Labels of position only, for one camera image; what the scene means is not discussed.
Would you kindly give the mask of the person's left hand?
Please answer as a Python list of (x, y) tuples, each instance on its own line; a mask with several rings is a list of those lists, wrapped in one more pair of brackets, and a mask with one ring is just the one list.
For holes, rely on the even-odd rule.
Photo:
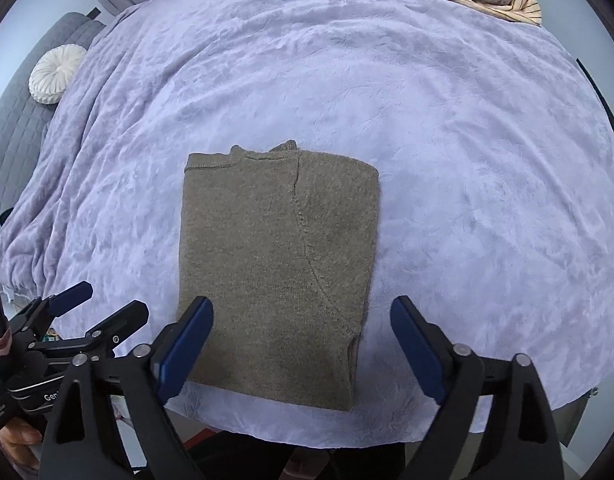
[(2, 448), (12, 458), (13, 463), (37, 470), (39, 460), (32, 447), (42, 443), (42, 434), (22, 419), (14, 418), (0, 430)]

